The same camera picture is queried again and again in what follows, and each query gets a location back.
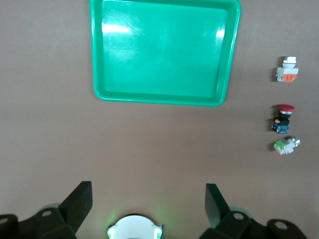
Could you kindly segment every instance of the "brown surface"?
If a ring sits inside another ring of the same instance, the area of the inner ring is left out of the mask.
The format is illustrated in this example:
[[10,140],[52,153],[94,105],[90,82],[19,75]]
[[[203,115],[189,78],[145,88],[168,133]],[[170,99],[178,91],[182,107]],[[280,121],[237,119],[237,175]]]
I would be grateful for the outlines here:
[[[228,95],[218,108],[103,102],[94,96],[88,1],[0,0],[0,214],[32,216],[82,180],[94,206],[79,239],[104,239],[128,213],[168,239],[208,227],[206,183],[262,224],[282,218],[319,238],[317,0],[241,0]],[[294,83],[275,82],[286,55]],[[296,107],[302,145],[272,151],[273,106]]]

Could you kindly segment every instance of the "green plastic tray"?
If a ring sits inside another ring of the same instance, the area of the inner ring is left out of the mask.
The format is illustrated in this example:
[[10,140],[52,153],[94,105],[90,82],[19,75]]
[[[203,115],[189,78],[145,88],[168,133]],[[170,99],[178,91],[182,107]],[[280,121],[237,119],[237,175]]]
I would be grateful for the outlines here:
[[90,11],[98,98],[207,107],[224,102],[238,0],[90,0]]

